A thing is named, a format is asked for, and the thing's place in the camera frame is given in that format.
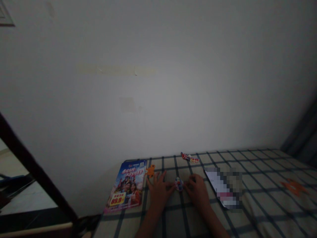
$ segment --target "plastic toy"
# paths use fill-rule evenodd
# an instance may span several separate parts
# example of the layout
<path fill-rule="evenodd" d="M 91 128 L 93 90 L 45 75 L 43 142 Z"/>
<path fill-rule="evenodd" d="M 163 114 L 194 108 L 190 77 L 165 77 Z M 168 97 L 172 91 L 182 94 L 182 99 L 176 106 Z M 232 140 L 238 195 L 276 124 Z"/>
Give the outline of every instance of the plastic toy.
<path fill-rule="evenodd" d="M 184 182 L 179 177 L 175 179 L 175 185 L 176 185 L 177 191 L 179 192 L 183 191 Z"/>
<path fill-rule="evenodd" d="M 299 197 L 299 193 L 300 192 L 305 192 L 307 194 L 309 194 L 307 192 L 307 190 L 301 185 L 299 184 L 298 182 L 294 181 L 293 179 L 287 179 L 287 181 L 289 183 L 284 183 L 284 182 L 281 182 L 281 184 L 283 184 L 284 187 L 286 187 L 288 190 L 291 191 L 292 194 L 296 195 Z"/>
<path fill-rule="evenodd" d="M 189 162 L 192 162 L 194 164 L 198 163 L 199 159 L 192 157 L 191 155 L 184 154 L 181 152 L 181 156 L 184 160 L 188 160 Z"/>
<path fill-rule="evenodd" d="M 146 171 L 145 171 L 145 174 L 149 176 L 149 178 L 153 178 L 154 176 L 154 169 L 155 169 L 155 165 L 151 165 L 150 168 L 148 168 Z"/>

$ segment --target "gray curtain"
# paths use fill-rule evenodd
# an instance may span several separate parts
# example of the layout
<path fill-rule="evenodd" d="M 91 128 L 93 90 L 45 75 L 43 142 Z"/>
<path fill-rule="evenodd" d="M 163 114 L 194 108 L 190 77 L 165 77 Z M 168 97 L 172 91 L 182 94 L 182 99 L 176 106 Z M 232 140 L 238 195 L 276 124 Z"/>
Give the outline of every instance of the gray curtain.
<path fill-rule="evenodd" d="M 317 168 L 317 98 L 284 142 L 281 151 Z"/>

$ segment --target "white wall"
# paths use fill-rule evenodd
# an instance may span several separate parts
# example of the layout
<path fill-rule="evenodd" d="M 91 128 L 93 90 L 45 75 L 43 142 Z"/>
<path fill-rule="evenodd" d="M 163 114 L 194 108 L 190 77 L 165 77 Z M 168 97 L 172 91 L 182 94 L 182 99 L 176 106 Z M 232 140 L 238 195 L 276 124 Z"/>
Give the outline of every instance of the white wall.
<path fill-rule="evenodd" d="M 0 111 L 80 216 L 125 159 L 279 147 L 317 89 L 313 1 L 4 2 Z"/>

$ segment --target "orange toy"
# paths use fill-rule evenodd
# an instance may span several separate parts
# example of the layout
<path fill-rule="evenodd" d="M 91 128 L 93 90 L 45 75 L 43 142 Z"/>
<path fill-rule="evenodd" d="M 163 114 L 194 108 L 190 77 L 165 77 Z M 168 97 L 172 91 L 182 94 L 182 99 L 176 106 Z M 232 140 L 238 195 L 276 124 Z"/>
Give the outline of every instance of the orange toy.
<path fill-rule="evenodd" d="M 299 193 L 300 192 L 305 192 L 307 194 L 309 194 L 307 192 L 307 190 L 301 185 L 299 184 L 298 182 L 292 180 L 292 179 L 287 179 L 287 181 L 289 183 L 284 183 L 284 182 L 281 182 L 281 184 L 284 185 L 284 187 L 286 187 L 288 190 L 290 190 L 294 195 L 298 196 L 299 197 Z"/>
<path fill-rule="evenodd" d="M 151 165 L 151 167 L 145 171 L 145 174 L 148 175 L 149 178 L 152 178 L 154 176 L 154 168 L 155 165 Z"/>

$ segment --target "checkered bed sheet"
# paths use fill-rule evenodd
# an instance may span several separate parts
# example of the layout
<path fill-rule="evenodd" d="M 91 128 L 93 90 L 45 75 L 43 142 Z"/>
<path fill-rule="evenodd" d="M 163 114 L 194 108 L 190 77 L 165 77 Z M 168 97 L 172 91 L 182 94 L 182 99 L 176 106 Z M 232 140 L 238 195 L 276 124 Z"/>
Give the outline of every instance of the checkered bed sheet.
<path fill-rule="evenodd" d="M 210 204 L 232 237 L 305 237 L 317 230 L 317 170 L 277 149 L 250 149 L 191 153 L 199 163 L 180 155 L 149 158 L 155 172 L 167 170 L 165 181 L 176 177 L 188 180 L 199 174 L 207 186 Z M 204 166 L 238 168 L 242 172 L 242 209 L 224 210 L 204 173 Z M 309 195 L 293 195 L 281 182 L 293 179 Z M 142 205 L 103 215 L 96 229 L 99 237 L 134 237 L 150 206 L 150 193 L 144 181 Z M 154 237 L 210 237 L 186 191 L 175 191 L 169 199 Z"/>

